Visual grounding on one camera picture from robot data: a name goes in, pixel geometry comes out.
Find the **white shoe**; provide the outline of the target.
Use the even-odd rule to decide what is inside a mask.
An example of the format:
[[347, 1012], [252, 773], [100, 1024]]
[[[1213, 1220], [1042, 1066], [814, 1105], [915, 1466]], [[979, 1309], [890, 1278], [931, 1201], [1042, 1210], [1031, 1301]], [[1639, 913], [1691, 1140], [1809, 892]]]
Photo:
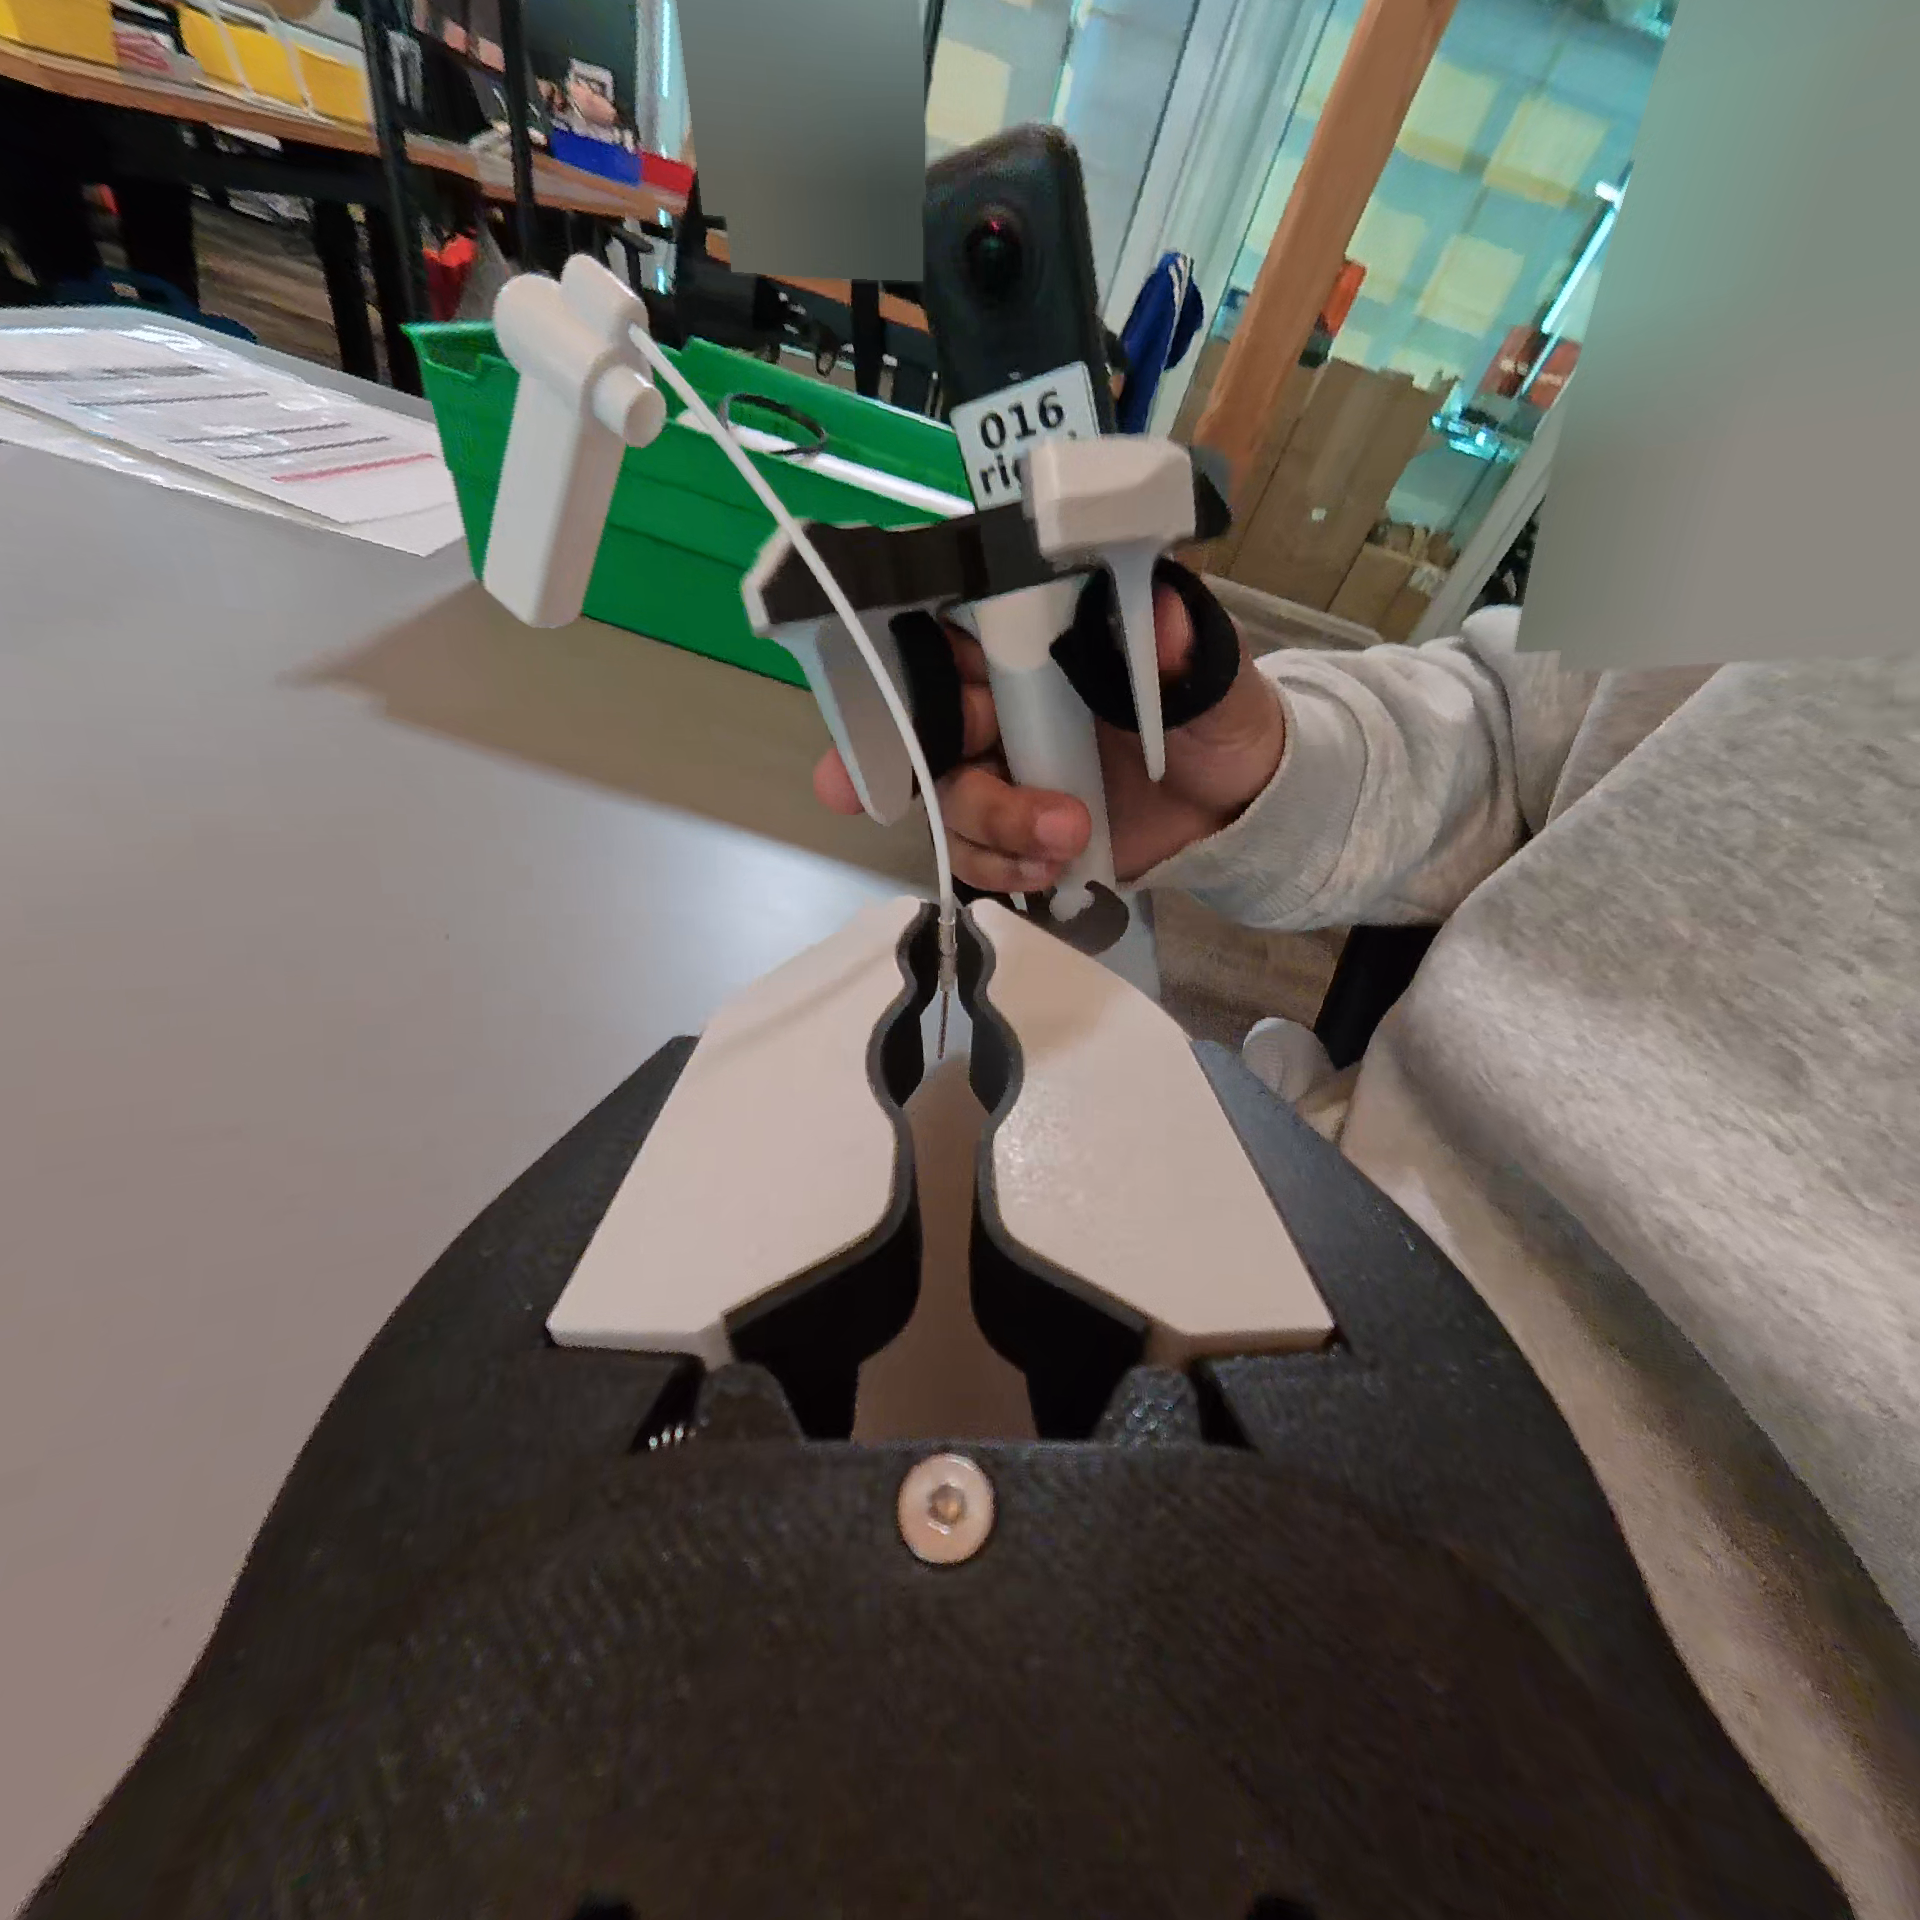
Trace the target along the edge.
[[1336, 1140], [1358, 1068], [1336, 1068], [1321, 1040], [1301, 1021], [1258, 1020], [1239, 1042], [1241, 1066], [1314, 1131]]

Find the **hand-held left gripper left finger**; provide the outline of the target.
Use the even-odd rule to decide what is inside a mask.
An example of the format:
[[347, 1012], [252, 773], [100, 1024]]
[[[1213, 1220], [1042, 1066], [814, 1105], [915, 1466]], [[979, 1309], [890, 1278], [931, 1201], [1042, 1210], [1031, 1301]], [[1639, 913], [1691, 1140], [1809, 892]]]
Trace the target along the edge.
[[545, 1316], [565, 1349], [751, 1364], [809, 1438], [851, 1435], [921, 1285], [913, 1140], [923, 903], [862, 908], [694, 1040]]

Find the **green plastic bin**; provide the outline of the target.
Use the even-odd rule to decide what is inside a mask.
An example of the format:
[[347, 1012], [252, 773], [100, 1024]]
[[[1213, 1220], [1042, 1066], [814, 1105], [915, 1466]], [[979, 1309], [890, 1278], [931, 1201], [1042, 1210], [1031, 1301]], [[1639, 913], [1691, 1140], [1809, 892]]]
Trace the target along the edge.
[[[487, 321], [406, 328], [433, 409], [474, 572], [481, 572], [509, 437], [518, 376]], [[946, 421], [857, 396], [740, 349], [692, 340], [667, 357], [731, 424], [793, 439], [760, 401], [781, 401], [825, 431], [825, 458], [867, 468], [970, 508], [961, 454]], [[667, 400], [667, 426], [624, 456], [583, 595], [588, 617], [800, 687], [800, 664], [756, 635], [740, 584], [774, 521], [730, 459]]]

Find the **large yellow bin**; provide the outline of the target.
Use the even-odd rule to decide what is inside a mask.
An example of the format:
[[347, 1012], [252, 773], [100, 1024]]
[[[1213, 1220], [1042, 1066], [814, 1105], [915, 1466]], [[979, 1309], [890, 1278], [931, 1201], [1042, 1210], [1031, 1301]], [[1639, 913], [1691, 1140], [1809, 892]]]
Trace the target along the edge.
[[0, 35], [32, 54], [113, 70], [118, 59], [112, 1], [0, 1]]

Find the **person's right hand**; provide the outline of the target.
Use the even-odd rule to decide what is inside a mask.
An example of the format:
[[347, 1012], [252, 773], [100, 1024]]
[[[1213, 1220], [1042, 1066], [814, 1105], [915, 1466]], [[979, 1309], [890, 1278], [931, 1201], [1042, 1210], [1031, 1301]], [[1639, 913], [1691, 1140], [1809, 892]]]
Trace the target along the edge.
[[[1043, 893], [1092, 842], [1092, 814], [1066, 790], [1009, 773], [999, 745], [990, 664], [979, 642], [946, 622], [949, 665], [936, 668], [927, 762], [952, 871], [1001, 898]], [[1283, 709], [1205, 582], [1174, 560], [1156, 568], [1156, 647], [1164, 711], [1212, 692], [1164, 733], [1164, 776], [1143, 767], [1140, 738], [1105, 720], [1096, 743], [1115, 877], [1133, 882], [1212, 838], [1260, 795], [1283, 758]]]

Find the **white bar with black loop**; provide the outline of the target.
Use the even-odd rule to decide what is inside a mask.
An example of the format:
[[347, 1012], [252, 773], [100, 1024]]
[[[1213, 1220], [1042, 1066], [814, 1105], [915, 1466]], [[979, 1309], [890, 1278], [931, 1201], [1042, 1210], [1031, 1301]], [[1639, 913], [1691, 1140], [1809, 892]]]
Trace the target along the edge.
[[944, 485], [841, 456], [817, 418], [780, 396], [730, 391], [718, 400], [715, 418], [748, 454], [780, 468], [828, 478], [934, 515], [954, 517], [974, 510], [966, 492], [949, 492]]

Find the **person's right forearm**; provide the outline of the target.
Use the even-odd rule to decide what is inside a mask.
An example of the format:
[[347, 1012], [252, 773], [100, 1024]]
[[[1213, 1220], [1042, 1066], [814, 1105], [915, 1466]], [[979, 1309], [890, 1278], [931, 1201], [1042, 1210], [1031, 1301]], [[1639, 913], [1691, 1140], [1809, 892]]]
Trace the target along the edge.
[[1283, 716], [1275, 771], [1140, 882], [1265, 932], [1444, 920], [1545, 825], [1598, 695], [1519, 626], [1490, 607], [1424, 643], [1254, 659]]

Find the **blue striped jacket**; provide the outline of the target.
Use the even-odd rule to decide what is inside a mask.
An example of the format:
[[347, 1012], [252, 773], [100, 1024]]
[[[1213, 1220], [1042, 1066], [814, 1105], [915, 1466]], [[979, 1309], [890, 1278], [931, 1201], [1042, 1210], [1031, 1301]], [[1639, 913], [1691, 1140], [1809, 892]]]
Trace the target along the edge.
[[1161, 252], [1115, 340], [1121, 357], [1115, 430], [1143, 433], [1164, 376], [1188, 353], [1205, 324], [1205, 301], [1185, 252]]

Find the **white security tag with cable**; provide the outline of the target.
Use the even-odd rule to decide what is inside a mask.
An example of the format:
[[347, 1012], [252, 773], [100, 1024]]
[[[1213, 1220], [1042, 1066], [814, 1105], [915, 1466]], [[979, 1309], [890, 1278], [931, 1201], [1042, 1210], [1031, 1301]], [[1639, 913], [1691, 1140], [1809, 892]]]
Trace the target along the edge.
[[[805, 538], [803, 521], [671, 364], [652, 335], [641, 298], [609, 267], [578, 252], [560, 275], [523, 271], [507, 277], [491, 304], [491, 330], [518, 385], [481, 584], [515, 619], [547, 629], [583, 611], [624, 458], [660, 439], [667, 394], [677, 396], [682, 420], [724, 454], [774, 529], [789, 531], [840, 617], [857, 617]], [[883, 665], [875, 665], [875, 678], [913, 767], [912, 803], [923, 803], [938, 882], [936, 994], [939, 1017], [948, 1017], [957, 986], [948, 829], [907, 692], [896, 692]]]

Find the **cardboard boxes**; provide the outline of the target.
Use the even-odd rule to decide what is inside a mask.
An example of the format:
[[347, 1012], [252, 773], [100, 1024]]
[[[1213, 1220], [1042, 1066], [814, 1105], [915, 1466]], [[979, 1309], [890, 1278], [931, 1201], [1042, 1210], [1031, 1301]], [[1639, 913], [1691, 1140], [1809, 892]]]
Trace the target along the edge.
[[1250, 503], [1212, 563], [1232, 584], [1330, 611], [1459, 377], [1419, 382], [1332, 355], [1301, 369], [1250, 480]]

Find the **slanted wooden post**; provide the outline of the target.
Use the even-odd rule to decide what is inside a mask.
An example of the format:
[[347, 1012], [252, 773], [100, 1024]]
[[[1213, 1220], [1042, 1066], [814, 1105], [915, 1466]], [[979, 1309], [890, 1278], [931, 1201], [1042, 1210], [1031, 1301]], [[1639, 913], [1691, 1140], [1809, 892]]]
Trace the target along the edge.
[[1454, 1], [1366, 1], [1356, 18], [1196, 428], [1223, 464], [1236, 513], [1454, 11]]

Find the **printed paper sheet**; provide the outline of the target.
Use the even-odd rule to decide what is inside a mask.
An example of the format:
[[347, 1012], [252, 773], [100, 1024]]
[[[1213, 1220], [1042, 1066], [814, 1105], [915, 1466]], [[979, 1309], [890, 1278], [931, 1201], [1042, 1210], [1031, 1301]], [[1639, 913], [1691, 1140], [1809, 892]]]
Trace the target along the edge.
[[464, 531], [429, 418], [132, 308], [3, 313], [3, 442], [412, 556]]

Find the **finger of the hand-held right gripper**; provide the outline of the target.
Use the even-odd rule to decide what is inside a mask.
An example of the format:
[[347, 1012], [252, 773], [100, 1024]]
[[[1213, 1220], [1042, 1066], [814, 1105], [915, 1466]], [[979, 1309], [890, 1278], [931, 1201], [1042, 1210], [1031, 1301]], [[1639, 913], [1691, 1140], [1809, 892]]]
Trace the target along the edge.
[[767, 536], [741, 575], [741, 607], [754, 633], [797, 662], [857, 806], [875, 823], [893, 825], [915, 795], [909, 753], [875, 674], [881, 665], [886, 681], [905, 695], [892, 617], [912, 607], [912, 597], [902, 585], [898, 542], [877, 525], [803, 521], [800, 529], [857, 617], [841, 617], [786, 527]]
[[1025, 524], [1054, 570], [1099, 566], [1150, 780], [1166, 777], [1154, 572], [1196, 531], [1188, 452], [1167, 439], [1042, 439], [1025, 458]]

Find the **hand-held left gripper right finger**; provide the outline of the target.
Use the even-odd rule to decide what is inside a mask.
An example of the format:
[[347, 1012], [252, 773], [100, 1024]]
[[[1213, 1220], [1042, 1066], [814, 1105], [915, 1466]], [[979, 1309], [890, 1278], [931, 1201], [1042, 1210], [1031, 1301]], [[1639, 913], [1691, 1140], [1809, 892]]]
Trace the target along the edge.
[[963, 909], [972, 1316], [1040, 1438], [1099, 1426], [1140, 1365], [1317, 1354], [1332, 1308], [1179, 1024], [993, 900]]

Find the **person's grey sweatshirt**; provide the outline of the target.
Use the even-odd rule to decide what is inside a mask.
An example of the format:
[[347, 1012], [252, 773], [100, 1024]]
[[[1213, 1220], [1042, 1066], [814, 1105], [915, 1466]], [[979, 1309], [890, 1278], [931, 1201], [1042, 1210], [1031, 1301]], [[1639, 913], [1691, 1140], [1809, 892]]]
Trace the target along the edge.
[[1915, 1915], [1915, 659], [1499, 693], [1545, 811], [1451, 908], [1346, 1141], [1499, 1313], [1654, 1610], [1855, 1915]]

